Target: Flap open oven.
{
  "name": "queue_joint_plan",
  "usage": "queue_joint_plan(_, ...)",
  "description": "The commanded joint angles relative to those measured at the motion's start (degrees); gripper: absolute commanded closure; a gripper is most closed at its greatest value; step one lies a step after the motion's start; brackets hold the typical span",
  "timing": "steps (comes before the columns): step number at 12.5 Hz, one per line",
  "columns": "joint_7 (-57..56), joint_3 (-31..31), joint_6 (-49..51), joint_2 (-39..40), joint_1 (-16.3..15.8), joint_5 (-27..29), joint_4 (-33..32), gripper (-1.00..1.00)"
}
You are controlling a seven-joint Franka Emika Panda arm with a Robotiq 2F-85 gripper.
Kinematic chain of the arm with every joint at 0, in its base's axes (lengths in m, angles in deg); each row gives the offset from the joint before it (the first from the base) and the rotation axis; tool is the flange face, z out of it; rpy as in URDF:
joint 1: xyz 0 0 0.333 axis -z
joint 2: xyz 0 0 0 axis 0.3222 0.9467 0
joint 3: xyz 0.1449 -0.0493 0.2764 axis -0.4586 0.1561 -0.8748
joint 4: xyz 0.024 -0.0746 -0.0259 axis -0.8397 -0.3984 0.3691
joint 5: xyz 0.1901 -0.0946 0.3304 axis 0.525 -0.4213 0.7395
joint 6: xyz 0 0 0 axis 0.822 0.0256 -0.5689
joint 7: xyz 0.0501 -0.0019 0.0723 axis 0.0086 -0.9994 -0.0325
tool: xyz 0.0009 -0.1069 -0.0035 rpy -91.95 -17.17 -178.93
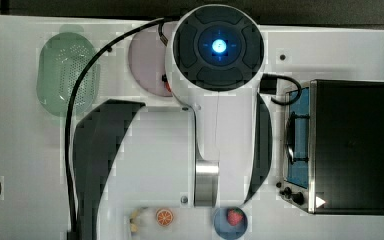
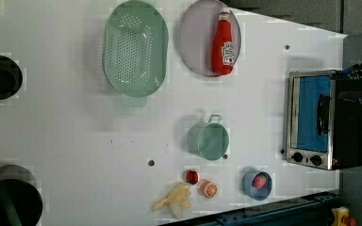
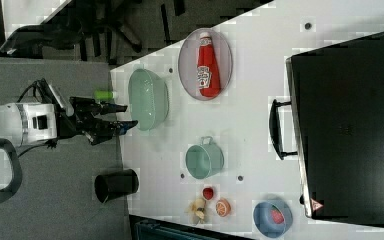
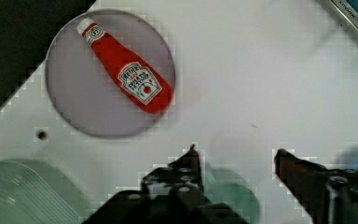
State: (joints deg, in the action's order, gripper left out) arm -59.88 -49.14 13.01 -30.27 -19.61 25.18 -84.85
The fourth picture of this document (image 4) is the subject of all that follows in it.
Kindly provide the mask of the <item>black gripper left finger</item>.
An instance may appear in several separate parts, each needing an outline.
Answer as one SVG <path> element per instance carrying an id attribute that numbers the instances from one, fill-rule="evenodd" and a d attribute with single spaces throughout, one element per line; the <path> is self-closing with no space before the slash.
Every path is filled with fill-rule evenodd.
<path id="1" fill-rule="evenodd" d="M 200 155 L 194 146 L 142 178 L 138 190 L 122 190 L 83 224 L 249 224 L 225 203 L 204 193 Z"/>

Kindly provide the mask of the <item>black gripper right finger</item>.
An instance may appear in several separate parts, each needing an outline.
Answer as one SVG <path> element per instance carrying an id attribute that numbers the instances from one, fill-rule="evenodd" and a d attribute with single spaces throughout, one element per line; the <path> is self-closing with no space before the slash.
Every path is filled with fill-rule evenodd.
<path id="1" fill-rule="evenodd" d="M 307 211 L 313 224 L 358 224 L 358 171 L 328 169 L 281 148 L 275 174 Z"/>

